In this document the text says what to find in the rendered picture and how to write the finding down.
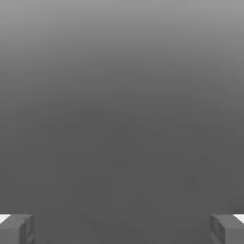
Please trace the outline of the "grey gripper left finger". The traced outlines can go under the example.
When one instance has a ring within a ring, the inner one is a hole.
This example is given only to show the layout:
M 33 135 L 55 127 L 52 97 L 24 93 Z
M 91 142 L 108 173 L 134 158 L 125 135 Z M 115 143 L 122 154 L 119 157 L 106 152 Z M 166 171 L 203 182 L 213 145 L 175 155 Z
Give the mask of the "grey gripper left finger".
M 0 244 L 36 244 L 33 214 L 0 214 Z

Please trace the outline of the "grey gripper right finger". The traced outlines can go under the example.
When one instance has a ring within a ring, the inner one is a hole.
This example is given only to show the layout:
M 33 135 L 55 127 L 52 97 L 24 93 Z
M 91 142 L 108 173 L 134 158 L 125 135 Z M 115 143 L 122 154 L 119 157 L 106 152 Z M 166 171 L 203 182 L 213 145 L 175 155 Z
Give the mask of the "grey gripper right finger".
M 244 244 L 244 214 L 212 214 L 209 225 L 212 244 Z

